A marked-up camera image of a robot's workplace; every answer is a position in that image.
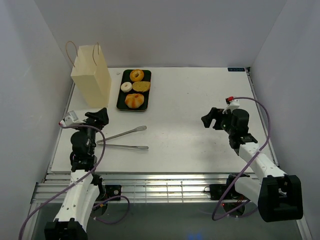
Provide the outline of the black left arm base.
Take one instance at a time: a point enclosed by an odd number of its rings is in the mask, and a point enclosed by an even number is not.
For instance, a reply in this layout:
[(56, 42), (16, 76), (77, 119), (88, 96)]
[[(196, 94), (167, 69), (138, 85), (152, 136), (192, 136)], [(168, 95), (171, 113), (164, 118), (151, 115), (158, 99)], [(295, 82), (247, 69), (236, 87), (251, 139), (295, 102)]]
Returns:
[(106, 200), (111, 197), (120, 196), (122, 193), (121, 185), (102, 185), (99, 186), (98, 201)]

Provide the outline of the metal tongs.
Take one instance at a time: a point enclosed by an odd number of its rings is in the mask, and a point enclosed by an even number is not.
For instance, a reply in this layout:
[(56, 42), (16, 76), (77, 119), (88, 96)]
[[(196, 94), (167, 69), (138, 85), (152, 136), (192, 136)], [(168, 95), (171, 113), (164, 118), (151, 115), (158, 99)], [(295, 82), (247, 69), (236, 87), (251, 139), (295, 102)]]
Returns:
[(149, 149), (147, 145), (138, 143), (137, 141), (130, 142), (131, 137), (134, 137), (138, 132), (145, 132), (146, 130), (147, 126), (141, 125), (131, 130), (109, 136), (105, 139), (105, 146), (109, 148), (146, 151)]

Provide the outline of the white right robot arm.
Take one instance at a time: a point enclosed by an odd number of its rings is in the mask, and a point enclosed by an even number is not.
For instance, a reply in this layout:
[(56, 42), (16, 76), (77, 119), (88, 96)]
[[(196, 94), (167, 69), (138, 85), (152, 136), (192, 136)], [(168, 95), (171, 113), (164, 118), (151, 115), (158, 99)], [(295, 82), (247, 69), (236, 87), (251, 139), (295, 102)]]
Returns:
[(304, 215), (301, 181), (296, 175), (285, 173), (262, 153), (258, 141), (249, 132), (249, 118), (246, 110), (216, 107), (201, 117), (205, 128), (224, 130), (228, 134), (230, 147), (258, 178), (253, 180), (243, 170), (229, 175), (219, 201), (227, 195), (232, 199), (243, 195), (257, 206), (267, 223), (300, 220)]

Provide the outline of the white glazed donut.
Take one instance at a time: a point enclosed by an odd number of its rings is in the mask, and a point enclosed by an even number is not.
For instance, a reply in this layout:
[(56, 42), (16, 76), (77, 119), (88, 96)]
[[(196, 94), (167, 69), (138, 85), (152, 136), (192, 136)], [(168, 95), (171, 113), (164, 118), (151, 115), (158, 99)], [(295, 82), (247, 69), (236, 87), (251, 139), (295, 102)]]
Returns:
[(131, 82), (127, 81), (121, 84), (120, 90), (124, 93), (128, 93), (133, 89), (133, 85)]

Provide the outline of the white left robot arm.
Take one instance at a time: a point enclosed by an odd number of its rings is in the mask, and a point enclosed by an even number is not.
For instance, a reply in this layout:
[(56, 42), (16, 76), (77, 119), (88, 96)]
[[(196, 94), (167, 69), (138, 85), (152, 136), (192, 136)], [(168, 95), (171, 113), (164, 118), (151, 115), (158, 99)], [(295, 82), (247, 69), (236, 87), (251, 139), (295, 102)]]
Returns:
[(60, 121), (64, 129), (75, 129), (70, 142), (70, 182), (62, 206), (52, 222), (47, 222), (44, 236), (47, 240), (86, 240), (87, 224), (96, 200), (106, 195), (102, 178), (95, 174), (101, 158), (95, 156), (96, 134), (109, 123), (107, 109), (86, 112), (79, 120), (74, 111)]

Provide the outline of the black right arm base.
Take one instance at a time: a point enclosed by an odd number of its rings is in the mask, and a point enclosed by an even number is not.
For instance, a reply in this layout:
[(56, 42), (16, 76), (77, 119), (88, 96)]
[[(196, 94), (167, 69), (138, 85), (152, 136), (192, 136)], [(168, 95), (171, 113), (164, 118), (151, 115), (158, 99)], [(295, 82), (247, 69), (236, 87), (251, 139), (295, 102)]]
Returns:
[[(210, 184), (204, 187), (203, 192), (209, 195), (210, 200), (219, 200), (226, 189), (226, 184)], [(247, 200), (247, 198), (230, 190), (224, 200)]]

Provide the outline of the toast slice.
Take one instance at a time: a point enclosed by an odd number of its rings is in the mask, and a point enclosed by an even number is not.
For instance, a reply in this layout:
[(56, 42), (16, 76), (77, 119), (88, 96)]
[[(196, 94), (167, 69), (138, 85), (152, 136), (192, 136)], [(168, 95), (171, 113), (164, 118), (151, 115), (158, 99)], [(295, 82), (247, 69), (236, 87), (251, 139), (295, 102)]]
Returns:
[(132, 84), (132, 89), (140, 93), (149, 91), (150, 87), (151, 83), (149, 81), (137, 81)]

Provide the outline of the round pumpkin-shaped bun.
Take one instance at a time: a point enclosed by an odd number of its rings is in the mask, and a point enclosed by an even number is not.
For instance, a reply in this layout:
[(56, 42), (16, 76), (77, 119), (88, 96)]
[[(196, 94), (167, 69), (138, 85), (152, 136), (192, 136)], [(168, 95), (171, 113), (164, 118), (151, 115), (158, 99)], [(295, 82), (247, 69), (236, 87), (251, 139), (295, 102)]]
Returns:
[(124, 103), (130, 109), (138, 109), (145, 101), (145, 97), (140, 93), (128, 94), (125, 97)]

